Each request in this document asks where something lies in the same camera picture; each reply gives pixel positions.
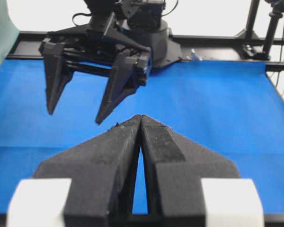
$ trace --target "metal rod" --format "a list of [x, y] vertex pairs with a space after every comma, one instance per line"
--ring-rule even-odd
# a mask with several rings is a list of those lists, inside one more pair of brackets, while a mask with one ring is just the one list
[[[201, 46], [241, 46], [243, 44], [249, 44], [251, 46], [262, 46], [265, 42], [265, 38], [260, 39], [238, 39], [232, 36], [189, 36], [189, 35], [174, 35], [172, 40], [183, 46], [189, 45], [192, 47]], [[274, 45], [281, 45], [282, 39], [276, 38]]]
[[[284, 214], [265, 214], [265, 227], [284, 227]], [[113, 219], [110, 223], [112, 227], [158, 227], [161, 225], [162, 218], [153, 215], [129, 215]], [[6, 214], [0, 214], [0, 227], [6, 226]]]
[[248, 15], [248, 20], [246, 24], [246, 33], [245, 33], [245, 39], [251, 39], [252, 38], [252, 33], [257, 17], [257, 11], [259, 8], [260, 0], [252, 0], [250, 4], [250, 9], [249, 9], [249, 15]]
[[63, 55], [71, 60], [75, 61], [88, 61], [95, 64], [112, 66], [114, 63], [113, 59], [108, 59], [108, 57], [101, 58], [98, 55], [84, 54], [78, 51], [64, 50]]
[[109, 74], [111, 71], [109, 69], [80, 64], [80, 63], [72, 62], [72, 61], [67, 61], [67, 66], [74, 71], [90, 73], [90, 74], [103, 76], [103, 77], [109, 77]]
[[278, 27], [279, 20], [280, 18], [282, 18], [283, 15], [282, 13], [280, 14], [271, 13], [270, 16], [271, 16], [271, 19], [270, 19], [266, 39], [265, 39], [264, 46], [263, 46], [263, 52], [265, 53], [266, 57], [269, 56], [270, 49], [274, 43], [275, 32]]
[[266, 62], [266, 72], [281, 72], [284, 71], [284, 62]]

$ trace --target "blue table surface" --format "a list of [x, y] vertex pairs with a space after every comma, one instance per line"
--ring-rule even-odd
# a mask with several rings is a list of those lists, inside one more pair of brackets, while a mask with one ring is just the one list
[[[104, 133], [135, 114], [172, 127], [237, 165], [252, 178], [266, 213], [284, 212], [284, 103], [263, 63], [177, 63], [153, 74], [97, 126], [107, 79], [75, 73], [53, 116], [45, 106], [43, 62], [6, 60], [0, 67], [0, 213], [18, 182], [39, 163]], [[146, 213], [142, 156], [134, 213]]]

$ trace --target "black cable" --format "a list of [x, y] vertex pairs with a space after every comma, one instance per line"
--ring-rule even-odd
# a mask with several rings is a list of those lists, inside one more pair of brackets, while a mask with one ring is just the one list
[[[281, 41], [281, 51], [280, 51], [280, 62], [282, 61], [282, 55], [283, 55], [283, 46], [284, 46], [284, 25], [283, 25], [283, 34], [282, 34], [282, 41]], [[279, 79], [280, 79], [280, 73], [278, 73], [278, 77], [276, 79], [276, 87], [279, 85]]]
[[174, 8], [173, 8], [169, 13], [163, 14], [162, 17], [165, 17], [165, 16], [167, 16], [168, 14], [171, 14], [171, 13], [177, 8], [178, 4], [179, 4], [179, 0], [177, 0], [176, 5], [174, 6]]
[[277, 1], [275, 3], [272, 3], [272, 4], [275, 6], [275, 5], [279, 4], [279, 3], [281, 3], [282, 1], [284, 1], [284, 0], [279, 0], [279, 1]]
[[92, 14], [91, 13], [76, 13], [74, 14], [74, 16], [72, 16], [72, 22], [74, 23], [75, 26], [79, 26], [75, 23], [74, 19], [77, 17], [77, 16], [85, 16], [85, 17], [91, 17]]

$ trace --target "white foam block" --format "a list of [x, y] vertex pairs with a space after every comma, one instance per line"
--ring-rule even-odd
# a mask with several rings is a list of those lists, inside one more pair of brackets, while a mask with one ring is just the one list
[[22, 180], [11, 199], [7, 227], [64, 227], [71, 179]]
[[263, 227], [264, 215], [250, 179], [203, 178], [207, 227]]

